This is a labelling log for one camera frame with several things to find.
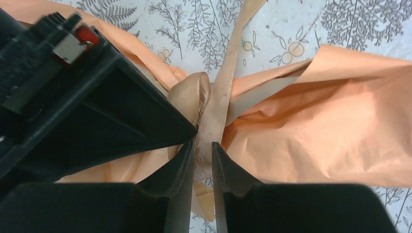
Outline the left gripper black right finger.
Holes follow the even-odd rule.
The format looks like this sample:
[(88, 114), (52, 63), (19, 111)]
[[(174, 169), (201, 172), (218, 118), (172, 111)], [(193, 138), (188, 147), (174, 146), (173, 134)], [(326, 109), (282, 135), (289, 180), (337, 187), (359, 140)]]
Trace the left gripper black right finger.
[(252, 193), (262, 182), (234, 162), (218, 142), (212, 142), (212, 173), (217, 232), (253, 233)]

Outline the tan wrapping paper sheet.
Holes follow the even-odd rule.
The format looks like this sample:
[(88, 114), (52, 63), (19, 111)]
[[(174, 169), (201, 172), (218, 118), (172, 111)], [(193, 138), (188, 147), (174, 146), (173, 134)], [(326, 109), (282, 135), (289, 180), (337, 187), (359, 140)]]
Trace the tan wrapping paper sheet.
[[(19, 21), (79, 10), (165, 89), (223, 69), (240, 0), (3, 0)], [(266, 0), (236, 33), (222, 145), (265, 182), (360, 182), (412, 224), (412, 3)]]

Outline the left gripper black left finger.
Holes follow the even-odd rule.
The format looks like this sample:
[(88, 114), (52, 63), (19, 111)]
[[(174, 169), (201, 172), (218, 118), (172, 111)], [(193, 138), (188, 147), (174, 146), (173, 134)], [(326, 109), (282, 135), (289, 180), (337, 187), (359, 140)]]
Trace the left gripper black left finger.
[(194, 172), (194, 141), (137, 184), (140, 233), (189, 232)]

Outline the tan ribbon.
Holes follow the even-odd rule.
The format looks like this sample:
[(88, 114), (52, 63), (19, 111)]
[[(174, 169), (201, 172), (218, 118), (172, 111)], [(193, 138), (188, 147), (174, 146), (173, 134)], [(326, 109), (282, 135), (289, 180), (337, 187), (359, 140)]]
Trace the tan ribbon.
[(195, 183), (212, 177), (212, 142), (221, 142), (223, 137), (242, 32), (264, 3), (263, 0), (243, 2), (223, 64), (212, 87), (209, 86), (208, 75), (198, 72), (189, 75), (169, 91), (168, 99), (198, 128), (194, 143)]

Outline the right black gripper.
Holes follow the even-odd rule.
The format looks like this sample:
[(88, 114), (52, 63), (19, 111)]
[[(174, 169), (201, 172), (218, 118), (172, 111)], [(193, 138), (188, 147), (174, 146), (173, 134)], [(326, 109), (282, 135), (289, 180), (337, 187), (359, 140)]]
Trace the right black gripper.
[(0, 104), (19, 113), (63, 67), (97, 52), (108, 41), (77, 11), (43, 14), (24, 26), (0, 11)]

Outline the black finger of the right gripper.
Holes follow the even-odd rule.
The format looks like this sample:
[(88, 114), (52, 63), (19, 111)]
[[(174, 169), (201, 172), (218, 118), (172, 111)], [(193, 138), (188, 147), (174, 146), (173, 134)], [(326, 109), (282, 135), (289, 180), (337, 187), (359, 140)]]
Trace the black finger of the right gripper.
[(62, 70), (23, 110), (0, 177), (58, 180), (133, 153), (191, 140), (195, 127), (125, 56), (106, 48)]

